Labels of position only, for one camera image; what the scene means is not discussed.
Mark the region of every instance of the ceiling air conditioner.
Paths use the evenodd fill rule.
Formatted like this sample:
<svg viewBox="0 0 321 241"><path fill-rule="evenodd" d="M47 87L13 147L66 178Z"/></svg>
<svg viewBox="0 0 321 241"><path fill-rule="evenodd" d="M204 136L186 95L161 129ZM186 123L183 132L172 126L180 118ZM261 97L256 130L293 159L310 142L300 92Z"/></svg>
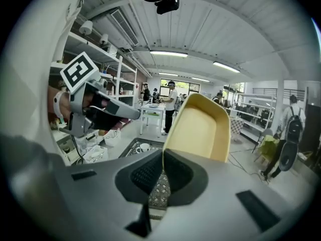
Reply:
<svg viewBox="0 0 321 241"><path fill-rule="evenodd" d="M138 45L139 41L137 36L135 35L134 31L132 30L131 26L128 24L127 20L125 19L124 15L121 13L119 9L116 9L112 13L110 13L112 18L116 21L118 26L124 31L127 35L131 43L136 46Z"/></svg>

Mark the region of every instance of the yellow tray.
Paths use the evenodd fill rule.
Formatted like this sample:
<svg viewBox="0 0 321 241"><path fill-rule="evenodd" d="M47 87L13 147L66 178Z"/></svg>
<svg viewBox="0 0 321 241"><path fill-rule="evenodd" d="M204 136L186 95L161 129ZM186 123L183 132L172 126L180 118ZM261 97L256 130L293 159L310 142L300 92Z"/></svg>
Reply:
<svg viewBox="0 0 321 241"><path fill-rule="evenodd" d="M183 103L163 147L227 162L230 120L226 111L201 94Z"/></svg>

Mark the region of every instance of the white cup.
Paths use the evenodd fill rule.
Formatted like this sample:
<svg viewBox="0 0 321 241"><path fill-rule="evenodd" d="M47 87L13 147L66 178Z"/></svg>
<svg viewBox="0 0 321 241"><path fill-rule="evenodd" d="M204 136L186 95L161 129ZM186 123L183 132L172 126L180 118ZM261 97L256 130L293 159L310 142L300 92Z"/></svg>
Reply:
<svg viewBox="0 0 321 241"><path fill-rule="evenodd" d="M147 152L149 149L150 149L150 145L147 143L144 143L136 148L136 153L139 154L139 153Z"/></svg>

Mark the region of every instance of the white bracelet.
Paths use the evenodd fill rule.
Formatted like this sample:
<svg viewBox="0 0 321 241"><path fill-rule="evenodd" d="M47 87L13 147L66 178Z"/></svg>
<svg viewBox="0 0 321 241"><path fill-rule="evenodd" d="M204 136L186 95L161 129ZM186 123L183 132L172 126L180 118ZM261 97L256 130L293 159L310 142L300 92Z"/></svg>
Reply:
<svg viewBox="0 0 321 241"><path fill-rule="evenodd" d="M60 98L64 93L65 93L64 91L59 91L54 97L54 112L55 112L56 116L60 119L64 118L64 116L62 115L62 113L60 111L60 106L59 106Z"/></svg>

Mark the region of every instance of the white table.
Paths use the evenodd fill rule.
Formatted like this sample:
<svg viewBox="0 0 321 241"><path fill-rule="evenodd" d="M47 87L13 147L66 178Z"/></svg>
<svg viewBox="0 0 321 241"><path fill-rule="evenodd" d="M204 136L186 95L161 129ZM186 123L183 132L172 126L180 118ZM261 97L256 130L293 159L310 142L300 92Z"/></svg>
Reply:
<svg viewBox="0 0 321 241"><path fill-rule="evenodd" d="M159 107L157 108L150 108L151 104L148 103L146 105L143 105L140 109L141 109L141 112L140 112L140 134L142 135L142 127L143 127L143 117L145 117L147 119L147 126L148 126L148 119L149 118L157 118L159 119L159 125L158 125L158 128L159 128L159 132L158 132L158 137L161 136L162 134L162 122L163 122L163 114L164 114L164 111L165 111L165 106L164 105L159 105ZM149 115L147 114L146 112L150 113L150 112L156 112L158 114L158 116L156 115Z"/></svg>

